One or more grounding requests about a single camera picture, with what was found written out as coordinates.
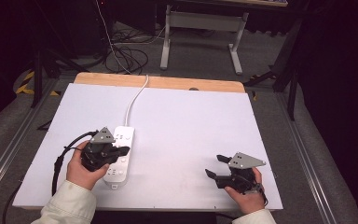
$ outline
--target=person's left hand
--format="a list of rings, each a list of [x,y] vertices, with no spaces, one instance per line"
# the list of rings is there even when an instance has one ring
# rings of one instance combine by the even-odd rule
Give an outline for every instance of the person's left hand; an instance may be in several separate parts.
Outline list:
[[[81,149],[88,143],[85,141],[78,145],[75,149],[72,159],[68,163],[68,169],[66,172],[66,180],[85,189],[92,190],[95,183],[101,179],[107,172],[109,164],[105,164],[99,170],[94,172],[89,171],[81,164]]]

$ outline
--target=white sleeve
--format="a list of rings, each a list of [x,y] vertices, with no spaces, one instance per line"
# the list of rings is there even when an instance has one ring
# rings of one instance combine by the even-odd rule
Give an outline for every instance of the white sleeve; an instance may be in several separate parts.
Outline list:
[[[232,221],[233,224],[276,224],[268,209],[261,209]]]
[[[65,180],[32,224],[91,223],[97,200],[88,189]]]

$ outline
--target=hand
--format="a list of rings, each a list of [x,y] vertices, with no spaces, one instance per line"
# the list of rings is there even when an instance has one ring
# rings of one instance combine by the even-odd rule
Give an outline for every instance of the hand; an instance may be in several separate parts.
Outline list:
[[[86,167],[81,164],[80,156],[81,149],[83,149],[87,143],[88,141],[83,142],[76,147],[77,149],[75,149],[74,155],[68,163],[66,180],[77,184],[78,186],[83,187],[85,189],[92,190],[92,188],[94,188],[95,183],[97,183],[97,181],[106,174],[107,169],[109,168],[109,164],[105,164],[99,170],[96,170],[94,172],[91,172],[86,169]]]
[[[255,182],[261,183],[261,173],[254,167],[252,169],[255,173]],[[231,187],[225,187],[225,190],[245,215],[264,209],[264,199],[261,193],[241,194]]]

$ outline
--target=power strip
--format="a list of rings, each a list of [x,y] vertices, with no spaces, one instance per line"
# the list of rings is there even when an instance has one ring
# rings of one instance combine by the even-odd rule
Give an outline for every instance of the power strip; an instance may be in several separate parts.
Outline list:
[[[130,157],[132,152],[132,140],[135,129],[128,126],[118,126],[115,128],[113,137],[116,147],[129,147],[130,151],[126,156],[119,157],[117,162],[110,164],[106,175],[103,177],[104,182],[111,189],[118,189],[127,183]]]

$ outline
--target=dark background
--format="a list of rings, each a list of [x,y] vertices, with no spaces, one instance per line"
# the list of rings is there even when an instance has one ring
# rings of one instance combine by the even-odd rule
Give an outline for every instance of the dark background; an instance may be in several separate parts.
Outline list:
[[[310,8],[322,2],[310,1]],[[301,8],[305,1],[290,3],[292,8]],[[304,20],[291,58],[301,59],[297,70],[306,107],[358,204],[358,1],[333,3],[322,16]],[[156,10],[153,13],[164,10],[162,6],[152,8]],[[253,14],[246,28],[285,34],[291,22]],[[0,1],[0,111],[16,97],[16,78],[33,65],[38,45],[30,37],[28,25],[17,5]],[[46,36],[54,34],[47,29]],[[50,47],[62,49],[63,45],[56,39]]]

